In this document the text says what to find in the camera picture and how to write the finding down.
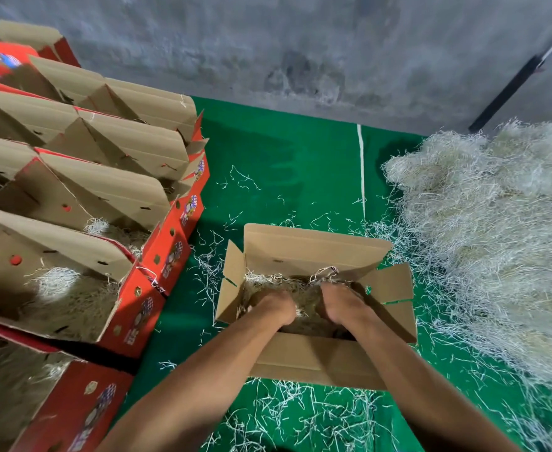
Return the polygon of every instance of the gray wall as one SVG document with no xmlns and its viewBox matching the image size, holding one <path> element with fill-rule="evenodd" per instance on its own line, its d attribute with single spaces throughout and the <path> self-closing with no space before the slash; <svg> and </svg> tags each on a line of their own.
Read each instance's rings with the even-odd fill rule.
<svg viewBox="0 0 552 452">
<path fill-rule="evenodd" d="M 428 134 L 466 131 L 552 40 L 552 0 L 0 0 L 82 65 L 166 90 Z M 494 123 L 552 119 L 552 57 Z"/>
</svg>

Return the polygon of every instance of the forearm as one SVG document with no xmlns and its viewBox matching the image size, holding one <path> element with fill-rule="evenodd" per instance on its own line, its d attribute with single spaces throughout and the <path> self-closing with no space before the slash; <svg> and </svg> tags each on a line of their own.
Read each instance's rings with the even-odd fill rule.
<svg viewBox="0 0 552 452">
<path fill-rule="evenodd" d="M 282 323 L 259 305 L 178 366 L 117 422 L 97 452 L 197 451 Z"/>
<path fill-rule="evenodd" d="M 343 326 L 364 348 L 425 449 L 520 450 L 372 310 L 350 315 Z"/>
</svg>

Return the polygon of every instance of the green floor mat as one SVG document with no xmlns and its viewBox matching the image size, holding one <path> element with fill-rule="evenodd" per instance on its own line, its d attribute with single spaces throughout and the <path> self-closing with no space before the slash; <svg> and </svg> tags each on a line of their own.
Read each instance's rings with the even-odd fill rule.
<svg viewBox="0 0 552 452">
<path fill-rule="evenodd" d="M 142 367 L 120 415 L 218 330 L 213 327 L 220 261 L 228 239 L 242 247 L 247 222 L 349 233 L 361 230 L 364 210 L 357 126 L 277 113 L 215 100 L 205 109 L 203 134 L 211 178 L 202 193 L 205 212 L 190 239 L 190 257 L 161 314 Z M 365 212 L 390 219 L 392 193 L 380 165 L 415 149 L 421 137 L 362 128 Z M 438 314 L 421 303 L 419 352 L 504 431 L 524 395 L 500 364 L 476 358 L 425 324 Z M 508 432 L 518 441 L 516 432 Z M 385 392 L 249 380 L 203 450 L 418 451 L 414 436 Z"/>
</svg>

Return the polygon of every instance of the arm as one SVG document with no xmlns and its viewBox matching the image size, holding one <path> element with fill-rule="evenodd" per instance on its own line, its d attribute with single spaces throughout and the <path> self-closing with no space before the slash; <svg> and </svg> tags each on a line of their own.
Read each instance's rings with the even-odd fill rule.
<svg viewBox="0 0 552 452">
<path fill-rule="evenodd" d="M 322 284 L 325 313 L 368 354 L 425 451 L 520 452 L 344 284 Z"/>
<path fill-rule="evenodd" d="M 241 391 L 262 349 L 295 314 L 287 292 L 268 293 L 138 401 L 97 452 L 196 452 Z"/>
</svg>

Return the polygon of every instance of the white line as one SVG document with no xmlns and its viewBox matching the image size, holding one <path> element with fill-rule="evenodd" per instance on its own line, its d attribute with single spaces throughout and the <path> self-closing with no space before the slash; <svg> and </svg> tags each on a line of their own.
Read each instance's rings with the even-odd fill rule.
<svg viewBox="0 0 552 452">
<path fill-rule="evenodd" d="M 362 211 L 366 220 L 366 190 L 364 189 L 364 140 L 362 139 L 362 126 L 357 124 L 357 138 L 360 142 L 360 175 L 362 177 Z"/>
</svg>

